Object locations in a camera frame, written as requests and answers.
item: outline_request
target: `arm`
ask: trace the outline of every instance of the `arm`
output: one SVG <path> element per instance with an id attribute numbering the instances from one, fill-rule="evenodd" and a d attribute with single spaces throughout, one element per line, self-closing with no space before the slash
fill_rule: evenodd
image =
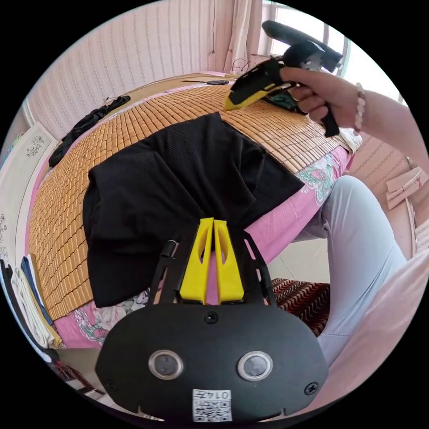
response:
<path id="1" fill-rule="evenodd" d="M 327 114 L 327 101 L 338 126 L 354 127 L 358 105 L 355 85 L 321 71 L 285 67 L 280 74 L 285 82 L 301 82 L 291 94 L 314 121 L 320 122 Z M 362 131 L 401 151 L 429 174 L 429 156 L 409 108 L 373 91 L 365 91 L 365 101 Z"/>

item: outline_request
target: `white cabinet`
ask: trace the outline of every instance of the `white cabinet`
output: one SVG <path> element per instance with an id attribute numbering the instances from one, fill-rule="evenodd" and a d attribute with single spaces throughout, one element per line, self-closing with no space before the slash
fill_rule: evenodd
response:
<path id="1" fill-rule="evenodd" d="M 30 204 L 39 173 L 58 142 L 37 122 L 17 142 L 0 169 L 0 258 L 12 268 L 25 255 Z"/>

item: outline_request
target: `leg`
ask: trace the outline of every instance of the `leg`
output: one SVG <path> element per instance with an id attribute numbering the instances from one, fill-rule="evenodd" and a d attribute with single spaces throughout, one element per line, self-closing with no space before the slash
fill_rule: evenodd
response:
<path id="1" fill-rule="evenodd" d="M 308 238 L 328 239 L 331 305 L 318 340 L 331 365 L 375 294 L 406 260 L 377 199 L 351 176 L 335 182 L 299 240 Z"/>

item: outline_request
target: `knee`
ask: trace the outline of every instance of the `knee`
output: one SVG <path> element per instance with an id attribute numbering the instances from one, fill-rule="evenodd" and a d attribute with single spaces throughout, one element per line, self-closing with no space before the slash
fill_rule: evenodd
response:
<path id="1" fill-rule="evenodd" d="M 369 188 L 361 180 L 353 176 L 341 176 L 333 186 L 332 192 L 370 192 Z"/>
<path id="2" fill-rule="evenodd" d="M 353 176 L 341 176 L 332 186 L 330 197 L 335 195 L 353 196 L 353 200 L 366 200 L 371 203 L 378 203 L 374 194 L 361 180 Z"/>

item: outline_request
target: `hand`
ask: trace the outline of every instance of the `hand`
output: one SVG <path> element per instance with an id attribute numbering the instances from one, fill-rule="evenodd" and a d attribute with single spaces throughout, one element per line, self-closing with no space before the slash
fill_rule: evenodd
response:
<path id="1" fill-rule="evenodd" d="M 321 122 L 327 115 L 327 102 L 340 128 L 354 127 L 358 105 L 355 85 L 327 72 L 301 68 L 284 67 L 280 76 L 285 82 L 299 82 L 300 86 L 292 88 L 290 94 L 313 121 Z"/>

